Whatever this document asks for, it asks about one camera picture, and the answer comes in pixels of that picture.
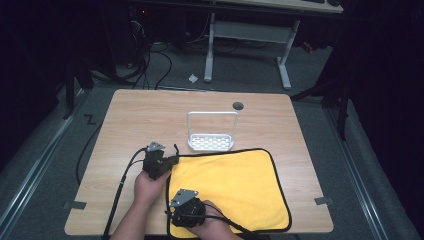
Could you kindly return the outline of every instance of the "white table leg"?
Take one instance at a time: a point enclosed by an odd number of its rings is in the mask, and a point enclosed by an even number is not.
[[[205,82],[212,81],[212,69],[213,69],[213,40],[215,34],[215,13],[211,13],[211,23],[209,29],[209,48],[208,55],[206,56],[205,66]]]
[[[294,38],[296,37],[296,33],[297,33],[297,29],[299,28],[299,24],[300,24],[299,20],[296,20],[294,22],[294,24],[291,28],[287,43],[286,43],[286,48],[284,49],[283,56],[277,58],[278,68],[280,70],[281,80],[283,82],[283,88],[286,89],[286,90],[291,89],[290,79],[289,79],[289,75],[287,74],[287,69],[286,69],[286,61],[287,61],[287,57],[289,56],[290,49],[293,45]]]

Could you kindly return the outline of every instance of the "gray carpet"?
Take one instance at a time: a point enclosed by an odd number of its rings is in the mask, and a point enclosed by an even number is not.
[[[217,50],[232,52],[215,55],[214,79],[211,83],[204,83],[202,80],[205,49],[202,45],[192,47],[201,48],[188,48],[184,51],[168,48],[162,52],[171,58],[172,68],[161,82],[160,88],[179,87],[293,95],[314,85],[331,53],[329,48],[311,54],[294,48],[287,62],[293,85],[292,90],[288,92],[282,89],[274,56],[270,57],[275,54],[275,49],[278,49],[277,45],[262,48],[259,53],[256,48],[248,46],[239,46],[236,51],[232,50],[233,46],[222,46]],[[157,45],[154,49],[161,48],[164,49],[164,45]],[[158,53],[151,54],[146,75],[150,89],[154,88],[169,66],[170,62],[166,57]],[[196,83],[188,81],[191,74],[199,77]],[[144,78],[141,78],[137,89],[143,88],[143,81]],[[50,166],[16,222],[9,239],[99,239],[99,236],[67,236],[63,228],[69,210],[63,209],[62,205],[75,197],[78,190],[76,170],[80,176],[84,173],[96,137],[89,142],[88,140],[103,121],[113,92],[118,88],[123,86],[98,81],[94,89],[88,93],[87,99],[74,113],[73,121],[54,152]],[[147,88],[147,82],[144,82],[144,88]],[[59,97],[61,105],[34,131],[8,168],[0,175],[2,212],[6,210],[32,164],[42,154],[49,139],[63,121],[61,120],[64,113],[63,94]],[[326,234],[273,235],[272,239],[374,239],[352,187],[342,151],[332,131],[333,126],[317,100],[319,98],[307,98],[295,102],[294,107],[324,195],[334,200],[334,203],[329,205],[334,230]],[[369,147],[354,108],[350,107],[349,111],[351,114],[347,122],[347,144],[367,187],[370,188],[382,220],[387,225],[389,239],[419,239]],[[87,142],[88,147],[82,154]],[[81,165],[76,169],[80,157]]]

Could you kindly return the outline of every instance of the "yellow cloth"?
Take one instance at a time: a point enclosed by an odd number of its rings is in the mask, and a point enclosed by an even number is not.
[[[181,188],[198,191],[201,201],[212,201],[227,218],[250,231],[283,232],[290,228],[290,211],[274,162],[266,150],[182,155],[172,169],[167,202]],[[170,221],[168,234],[176,238],[195,237]]]

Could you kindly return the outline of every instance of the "dark background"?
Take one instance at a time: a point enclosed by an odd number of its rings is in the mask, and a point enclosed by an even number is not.
[[[342,4],[346,16],[370,21],[348,27],[335,22],[328,27],[328,22],[305,20],[295,45],[308,42],[313,48],[334,47],[317,85],[352,79],[349,96],[361,123],[407,214],[423,236],[423,1]],[[55,95],[67,77],[71,55],[112,73],[115,64],[137,64],[137,46],[131,44],[132,29],[124,19],[127,13],[115,6],[102,10],[96,2],[88,1],[1,3],[0,169],[56,106]],[[143,15],[155,23],[146,29],[154,37],[181,48],[190,40],[186,32],[197,36],[206,16],[163,8],[148,8],[148,16]],[[334,91],[341,94],[339,89],[322,94]]]

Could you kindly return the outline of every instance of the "cable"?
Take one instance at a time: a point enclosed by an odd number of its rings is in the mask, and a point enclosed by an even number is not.
[[[199,35],[199,37],[197,37],[196,39],[194,39],[194,40],[192,40],[192,41],[186,42],[187,44],[194,43],[194,42],[197,42],[197,41],[202,41],[203,39],[207,39],[206,37],[203,37],[203,35],[205,34],[206,29],[208,28],[208,23],[209,23],[209,19],[210,19],[210,17],[211,17],[211,14],[209,13],[209,14],[208,14],[208,17],[206,18],[205,27],[203,28],[203,31],[202,31],[202,33]]]
[[[164,53],[161,53],[161,52],[157,52],[157,54],[160,54],[160,55],[162,55],[162,56],[166,57],[166,58],[169,60],[169,69],[168,69],[168,71],[165,73],[165,75],[164,75],[161,79],[159,79],[159,81],[156,83],[155,90],[157,90],[157,89],[158,89],[158,86],[159,86],[160,82],[162,82],[162,80],[163,80],[166,76],[168,76],[168,74],[169,74],[169,72],[171,71],[171,68],[172,68],[172,60],[171,60],[171,58],[169,58],[167,55],[165,55]]]
[[[134,82],[132,89],[134,89],[137,86],[138,81],[140,81],[141,77],[144,75],[144,79],[145,81],[147,81],[146,75],[147,75],[147,68],[150,65],[150,51],[151,51],[152,47],[150,46],[148,54],[147,54],[147,63],[146,63],[146,67],[144,69],[144,72],[140,74],[140,76],[138,76],[137,80]]]
[[[134,163],[143,161],[143,160],[137,160],[136,162],[134,162],[134,159],[135,159],[135,157],[137,157],[137,155],[140,152],[146,151],[146,149],[147,148],[141,148],[137,152],[134,153],[130,162],[127,165],[127,168],[125,169],[124,175],[122,175],[121,182],[119,182],[119,187],[118,187],[118,190],[116,191],[115,200],[113,201],[112,209],[110,210],[109,219],[107,220],[105,231],[104,231],[103,236],[102,236],[103,240],[109,239],[110,226],[112,225],[112,220],[113,220],[113,217],[115,216],[116,208],[118,206],[119,198],[121,197],[122,188],[124,187],[124,183],[125,183],[125,179],[127,178],[128,170],[131,168],[131,166]]]
[[[78,185],[81,185],[81,180],[80,180],[80,177],[79,177],[79,166],[80,166],[80,163],[81,163],[82,156],[84,155],[85,150],[87,150],[88,144],[91,142],[91,140],[96,135],[96,133],[100,130],[102,125],[103,125],[103,123],[100,123],[100,125],[97,127],[97,129],[91,134],[90,138],[87,140],[87,142],[84,145],[84,148],[82,149],[82,151],[80,153],[80,156],[79,156],[78,161],[77,161],[77,166],[75,168],[75,176],[77,178]]]
[[[232,226],[232,227],[234,227],[235,229],[237,229],[237,230],[239,230],[240,232],[242,232],[242,233],[244,233],[244,234],[246,234],[247,236],[249,236],[249,237],[251,237],[251,238],[249,238],[249,239],[258,239],[258,240],[266,240],[266,239],[268,239],[268,238],[266,238],[266,237],[264,237],[264,236],[261,236],[261,235],[259,235],[258,233],[255,233],[255,232],[252,232],[252,231],[250,231],[250,230],[248,230],[248,229],[246,229],[246,228],[244,228],[243,226],[241,226],[241,225],[239,225],[239,224],[237,224],[237,223],[235,223],[235,222],[233,222],[233,221],[231,221],[231,219],[229,219],[229,218],[227,218],[218,208],[216,208],[215,206],[212,206],[212,205],[209,205],[209,204],[206,204],[206,203],[204,203],[204,205],[205,206],[208,206],[208,207],[211,207],[211,208],[213,208],[213,209],[215,209],[217,212],[219,212],[221,215],[222,215],[222,217],[220,217],[220,216],[215,216],[215,215],[190,215],[190,214],[179,214],[178,215],[178,217],[186,217],[186,218],[212,218],[212,219],[217,219],[217,220],[221,220],[221,221],[223,221],[223,222],[225,222],[226,224],[228,224],[228,225],[230,225],[230,226]],[[171,217],[172,218],[172,216],[173,216],[173,213],[172,212],[170,212],[170,211],[165,211],[165,214],[168,216],[168,217]]]

